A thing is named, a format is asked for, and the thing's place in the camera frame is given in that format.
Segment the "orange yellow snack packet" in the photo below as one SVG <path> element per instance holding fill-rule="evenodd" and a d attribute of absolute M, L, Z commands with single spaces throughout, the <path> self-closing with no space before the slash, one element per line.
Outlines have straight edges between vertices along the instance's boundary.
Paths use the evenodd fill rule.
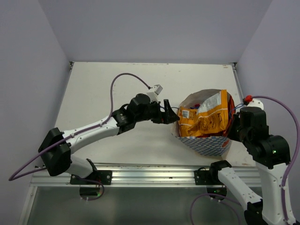
<path fill-rule="evenodd" d="M 179 106 L 177 115 L 181 137 L 198 137 L 224 132 L 228 124 L 227 90 L 207 89 L 190 94 Z M 198 109 L 190 107 L 200 104 Z"/>

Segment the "red torn chip bag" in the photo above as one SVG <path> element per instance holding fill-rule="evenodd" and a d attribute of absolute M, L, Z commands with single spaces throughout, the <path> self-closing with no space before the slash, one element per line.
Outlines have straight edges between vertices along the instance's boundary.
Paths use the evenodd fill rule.
<path fill-rule="evenodd" d="M 202 136 L 198 136 L 197 138 L 208 138 L 208 137 L 211 137 L 211 136 L 218 136 L 218 133 L 216 133 L 216 134 L 204 134 Z"/>

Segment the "blue Doritos chip bag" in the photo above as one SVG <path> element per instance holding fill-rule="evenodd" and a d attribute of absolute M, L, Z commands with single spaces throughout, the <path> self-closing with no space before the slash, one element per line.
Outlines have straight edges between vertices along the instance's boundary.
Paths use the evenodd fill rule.
<path fill-rule="evenodd" d="M 199 107 L 200 107 L 200 104 L 196 104 L 196 105 L 190 107 L 190 109 L 198 109 Z"/>

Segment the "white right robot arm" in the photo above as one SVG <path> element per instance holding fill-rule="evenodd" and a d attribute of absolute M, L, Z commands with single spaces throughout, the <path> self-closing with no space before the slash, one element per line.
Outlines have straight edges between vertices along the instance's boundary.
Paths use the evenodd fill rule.
<path fill-rule="evenodd" d="M 285 138 L 269 134 L 265 111 L 242 108 L 233 117 L 228 138 L 242 143 L 255 161 L 262 195 L 253 192 L 226 160 L 210 165 L 210 181 L 223 183 L 230 190 L 241 204 L 248 225 L 298 225 L 284 180 L 291 161 L 289 145 Z"/>

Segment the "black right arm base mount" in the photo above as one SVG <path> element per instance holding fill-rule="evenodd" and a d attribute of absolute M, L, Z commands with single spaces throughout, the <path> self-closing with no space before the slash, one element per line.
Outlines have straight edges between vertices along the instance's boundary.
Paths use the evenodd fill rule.
<path fill-rule="evenodd" d="M 194 170 L 194 181 L 196 185 L 223 185 L 219 180 L 215 180 L 209 170 L 204 167 L 200 167 L 197 170 Z"/>

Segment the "orange cream cassava chips bag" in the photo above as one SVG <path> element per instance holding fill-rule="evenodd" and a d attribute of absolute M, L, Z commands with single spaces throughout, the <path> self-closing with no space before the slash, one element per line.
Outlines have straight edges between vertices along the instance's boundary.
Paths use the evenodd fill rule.
<path fill-rule="evenodd" d="M 231 122 L 232 122 L 232 117 L 235 113 L 235 109 L 234 109 L 235 108 L 235 103 L 234 103 L 234 100 L 233 100 L 231 95 L 229 95 L 227 108 L 228 108 L 228 124 L 227 124 L 227 127 L 226 127 L 225 131 L 223 132 L 223 136 L 228 135 L 229 128 L 230 128 L 230 125 L 231 125 Z"/>

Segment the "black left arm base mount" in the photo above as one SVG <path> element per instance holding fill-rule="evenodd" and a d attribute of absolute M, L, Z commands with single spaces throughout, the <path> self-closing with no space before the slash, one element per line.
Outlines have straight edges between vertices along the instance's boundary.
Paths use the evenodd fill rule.
<path fill-rule="evenodd" d="M 92 172 L 87 178 L 78 178 L 71 175 L 70 184 L 72 185 L 93 185 L 102 183 L 103 185 L 110 185 L 112 182 L 113 173 L 111 170 L 98 170 Z"/>

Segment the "blue checkered paper bag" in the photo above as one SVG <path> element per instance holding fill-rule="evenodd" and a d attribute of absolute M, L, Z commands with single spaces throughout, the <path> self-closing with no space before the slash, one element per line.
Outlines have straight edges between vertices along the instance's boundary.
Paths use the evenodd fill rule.
<path fill-rule="evenodd" d="M 180 104 L 173 107 L 176 114 Z M 235 104 L 235 113 L 238 107 L 240 107 L 240 105 Z M 223 136 L 223 132 L 221 132 L 218 136 L 211 136 L 208 138 L 181 137 L 179 134 L 178 121 L 172 124 L 171 134 L 198 154 L 209 157 L 222 156 L 229 150 L 232 142 L 227 136 Z"/>

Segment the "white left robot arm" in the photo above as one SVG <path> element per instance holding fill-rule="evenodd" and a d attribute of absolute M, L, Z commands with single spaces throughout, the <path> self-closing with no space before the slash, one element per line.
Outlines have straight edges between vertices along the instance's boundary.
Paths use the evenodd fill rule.
<path fill-rule="evenodd" d="M 50 176 L 69 173 L 92 184 L 98 177 L 96 167 L 90 159 L 76 157 L 76 151 L 104 138 L 125 133 L 138 122 L 150 120 L 156 124 L 172 124 L 179 119 L 167 99 L 161 107 L 159 101 L 151 100 L 148 95 L 137 94 L 130 103 L 100 121 L 67 131 L 60 131 L 57 127 L 51 129 L 38 152 Z"/>

